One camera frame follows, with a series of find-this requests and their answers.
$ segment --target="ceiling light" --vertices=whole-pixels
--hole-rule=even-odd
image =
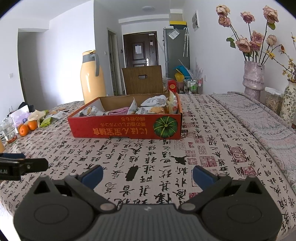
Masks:
[[[145,6],[145,7],[142,7],[142,10],[145,12],[152,12],[155,10],[155,8],[152,6]]]

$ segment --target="pink rose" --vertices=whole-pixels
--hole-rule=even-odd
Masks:
[[[271,24],[279,22],[277,10],[272,9],[267,5],[265,5],[265,8],[263,8],[263,15],[265,19]]]
[[[253,40],[250,42],[250,45],[251,45],[253,51],[259,51],[260,50],[261,45],[256,44]]]
[[[222,15],[222,16],[226,17],[230,13],[230,10],[225,5],[218,5],[216,7],[216,12],[218,15]]]
[[[249,53],[251,52],[251,44],[248,42],[247,38],[239,38],[238,41],[235,42],[236,45],[238,46],[239,50],[244,52],[244,53]]]
[[[250,12],[241,12],[241,17],[246,23],[251,23],[255,21],[254,16]]]
[[[223,15],[219,15],[218,23],[223,27],[229,27],[231,24],[230,18],[224,17]]]
[[[253,30],[253,33],[251,35],[251,40],[253,40],[256,44],[263,44],[263,38],[264,36],[261,33],[257,33]]]
[[[277,42],[276,36],[274,35],[269,35],[266,39],[266,43],[270,46],[274,46]]]

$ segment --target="green pumpkin picture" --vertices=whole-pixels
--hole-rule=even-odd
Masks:
[[[161,138],[172,137],[177,132],[178,122],[170,116],[163,116],[156,120],[153,129]]]

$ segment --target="refrigerator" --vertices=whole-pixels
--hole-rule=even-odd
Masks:
[[[185,55],[183,57],[183,50],[184,50],[184,42],[185,42],[185,30],[178,29],[180,34],[175,38],[172,39],[168,36],[168,33],[171,32],[173,29],[164,29],[164,47],[165,47],[165,71],[166,77],[175,79],[175,73],[177,70],[174,68],[182,64],[190,69],[190,60],[189,60],[189,51],[187,57],[187,46],[185,49]]]

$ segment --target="calligraphy tablecloth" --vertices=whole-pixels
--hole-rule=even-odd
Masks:
[[[296,196],[268,152],[212,97],[180,97],[184,114],[180,140],[74,138],[66,118],[19,138],[6,152],[46,158],[49,169],[27,174],[21,181],[4,181],[1,203],[13,215],[39,175],[60,179],[100,164],[104,178],[95,192],[117,207],[123,203],[175,203],[178,207],[202,191],[192,179],[192,168],[201,165],[234,179],[257,175],[283,215],[279,239],[290,233],[296,221]],[[82,105],[58,107],[72,112]]]

